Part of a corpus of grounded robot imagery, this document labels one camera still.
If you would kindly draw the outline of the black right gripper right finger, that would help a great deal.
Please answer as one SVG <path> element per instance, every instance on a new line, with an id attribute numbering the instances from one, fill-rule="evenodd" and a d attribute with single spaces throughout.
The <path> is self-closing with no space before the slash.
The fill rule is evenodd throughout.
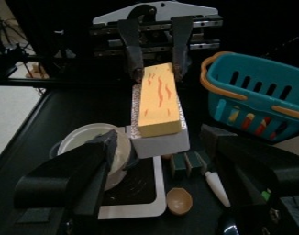
<path id="1" fill-rule="evenodd" d="M 299 156 L 201 126 L 240 235 L 299 235 Z"/>

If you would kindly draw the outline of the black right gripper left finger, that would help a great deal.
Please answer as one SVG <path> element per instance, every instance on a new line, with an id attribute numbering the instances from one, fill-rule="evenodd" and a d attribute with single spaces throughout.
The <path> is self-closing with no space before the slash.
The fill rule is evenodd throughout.
<path id="1" fill-rule="evenodd" d="M 93 174 L 107 177 L 117 147 L 114 130 L 45 161 L 21 177 L 14 187 L 15 208 L 70 208 Z"/>

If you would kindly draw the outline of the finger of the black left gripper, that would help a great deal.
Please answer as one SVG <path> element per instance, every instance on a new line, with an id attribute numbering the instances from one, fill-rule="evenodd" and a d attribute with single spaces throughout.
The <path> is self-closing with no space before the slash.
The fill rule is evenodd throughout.
<path id="1" fill-rule="evenodd" d="M 156 9 L 148 4 L 134 6 L 128 13 L 126 19 L 117 22 L 117 31 L 124 42 L 126 56 L 126 71 L 132 80 L 137 83 L 142 79 L 142 56 L 140 45 L 140 17 L 156 17 Z"/>
<path id="2" fill-rule="evenodd" d="M 172 18 L 172 71 L 174 81 L 180 82 L 189 65 L 188 42 L 192 32 L 192 17 Z"/>

